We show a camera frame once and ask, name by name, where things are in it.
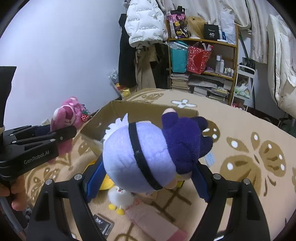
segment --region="human hand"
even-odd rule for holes
[[[25,190],[25,178],[23,175],[19,176],[15,183],[11,185],[10,190],[4,185],[0,184],[0,196],[6,197],[12,194],[16,194],[16,198],[12,201],[12,208],[16,211],[23,211],[27,207],[26,190]]]

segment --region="beige blanket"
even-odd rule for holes
[[[258,119],[239,109],[193,94],[173,90],[144,89],[127,99],[133,102],[150,102],[174,108],[192,108],[209,120],[205,135],[212,136],[212,153],[215,163],[213,173],[220,173],[229,180],[252,181],[262,203],[273,240],[283,229],[296,208],[296,139],[276,126]],[[45,180],[68,180],[81,173],[89,162],[96,159],[87,143],[78,134],[73,150],[58,157],[55,164],[44,164],[26,174],[28,201],[34,204]],[[119,216],[108,209],[106,191],[99,193],[89,204],[93,214],[99,214],[114,222],[108,241],[152,240],[126,216]],[[219,230],[225,230],[230,213],[230,202],[225,207]],[[206,208],[191,182],[185,181],[181,188],[159,191],[151,203],[163,217],[188,233],[187,240],[195,231]],[[69,226],[77,239],[79,232],[71,216],[70,205],[65,201]]]

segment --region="light purple plush head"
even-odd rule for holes
[[[167,186],[176,175],[162,130],[149,122],[137,122],[140,145],[153,177],[161,186]],[[104,142],[104,167],[116,186],[130,192],[155,191],[137,166],[128,126],[113,132]]]

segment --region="black box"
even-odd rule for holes
[[[214,41],[217,41],[217,39],[220,39],[218,25],[205,24],[204,37],[207,40],[214,40]]]

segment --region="white plush toy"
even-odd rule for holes
[[[124,209],[133,204],[134,196],[131,192],[123,190],[118,186],[114,186],[108,191],[108,198],[110,210],[115,210],[119,215],[124,215]]]

